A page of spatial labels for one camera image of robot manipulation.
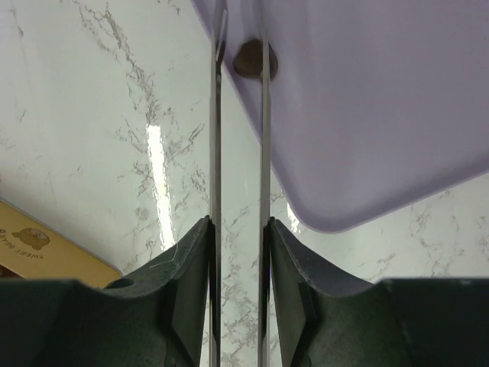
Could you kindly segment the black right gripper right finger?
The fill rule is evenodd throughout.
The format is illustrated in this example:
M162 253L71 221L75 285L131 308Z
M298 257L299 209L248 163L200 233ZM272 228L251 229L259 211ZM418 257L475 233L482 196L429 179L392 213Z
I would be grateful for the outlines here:
M271 219L272 281L285 366L486 366L485 278L370 283Z

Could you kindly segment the silver tin lid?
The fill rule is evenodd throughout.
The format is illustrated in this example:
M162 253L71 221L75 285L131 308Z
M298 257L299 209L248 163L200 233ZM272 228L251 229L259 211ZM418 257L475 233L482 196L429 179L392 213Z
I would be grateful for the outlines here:
M1 202L1 278L76 279L104 288L118 269Z

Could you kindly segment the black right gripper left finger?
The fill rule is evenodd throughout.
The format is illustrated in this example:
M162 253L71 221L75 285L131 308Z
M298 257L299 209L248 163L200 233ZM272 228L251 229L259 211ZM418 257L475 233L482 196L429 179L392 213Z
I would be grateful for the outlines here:
M3 366L197 366L215 228L104 288L76 280L1 282Z

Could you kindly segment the milk brown chocolate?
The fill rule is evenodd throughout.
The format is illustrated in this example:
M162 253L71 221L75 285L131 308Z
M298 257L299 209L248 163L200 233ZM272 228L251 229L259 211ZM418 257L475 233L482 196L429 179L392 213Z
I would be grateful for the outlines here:
M263 41L252 38L245 41L236 53L232 66L241 77L261 79L263 66Z

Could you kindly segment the metal tongs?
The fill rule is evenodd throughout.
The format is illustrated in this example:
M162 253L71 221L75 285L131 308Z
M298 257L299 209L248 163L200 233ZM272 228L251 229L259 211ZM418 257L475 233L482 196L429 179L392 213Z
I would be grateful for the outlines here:
M270 58L258 75L261 129L253 135L238 96L232 61L234 13L205 2L209 27L209 364L270 365Z

